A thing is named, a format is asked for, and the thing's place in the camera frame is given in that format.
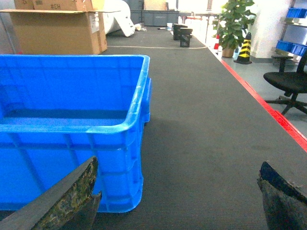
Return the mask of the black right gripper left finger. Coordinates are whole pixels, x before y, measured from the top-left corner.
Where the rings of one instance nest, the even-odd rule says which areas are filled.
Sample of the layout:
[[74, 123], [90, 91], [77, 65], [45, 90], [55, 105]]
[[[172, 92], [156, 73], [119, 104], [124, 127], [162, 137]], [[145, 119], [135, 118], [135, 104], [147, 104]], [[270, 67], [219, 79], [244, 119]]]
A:
[[90, 157], [35, 200], [0, 222], [2, 230], [90, 230], [102, 193], [93, 194], [98, 159]]

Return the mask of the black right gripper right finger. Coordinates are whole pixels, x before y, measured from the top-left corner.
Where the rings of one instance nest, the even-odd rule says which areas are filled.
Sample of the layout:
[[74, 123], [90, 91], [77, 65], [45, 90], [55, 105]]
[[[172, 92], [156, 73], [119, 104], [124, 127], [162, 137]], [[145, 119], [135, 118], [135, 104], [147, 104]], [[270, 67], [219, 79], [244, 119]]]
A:
[[257, 179], [268, 229], [307, 228], [307, 188], [287, 180], [268, 161], [260, 167]]

